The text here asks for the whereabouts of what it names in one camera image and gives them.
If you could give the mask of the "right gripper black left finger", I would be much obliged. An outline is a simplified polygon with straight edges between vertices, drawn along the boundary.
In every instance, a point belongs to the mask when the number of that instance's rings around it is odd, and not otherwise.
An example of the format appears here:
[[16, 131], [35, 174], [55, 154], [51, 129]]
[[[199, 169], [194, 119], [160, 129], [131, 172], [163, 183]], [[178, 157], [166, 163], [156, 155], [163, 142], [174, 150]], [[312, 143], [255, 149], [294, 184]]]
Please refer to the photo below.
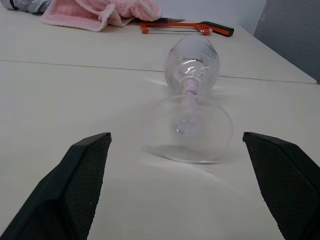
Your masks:
[[70, 146], [34, 188], [1, 235], [2, 240], [86, 240], [101, 195], [109, 132]]

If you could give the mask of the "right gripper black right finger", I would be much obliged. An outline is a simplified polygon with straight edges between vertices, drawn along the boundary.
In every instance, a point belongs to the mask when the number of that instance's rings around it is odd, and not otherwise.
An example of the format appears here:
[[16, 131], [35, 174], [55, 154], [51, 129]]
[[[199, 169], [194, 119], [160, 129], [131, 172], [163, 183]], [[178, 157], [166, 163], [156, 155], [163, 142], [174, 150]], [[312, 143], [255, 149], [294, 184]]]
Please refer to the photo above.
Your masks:
[[320, 238], [320, 168], [296, 144], [254, 132], [242, 137], [260, 193], [286, 240]]

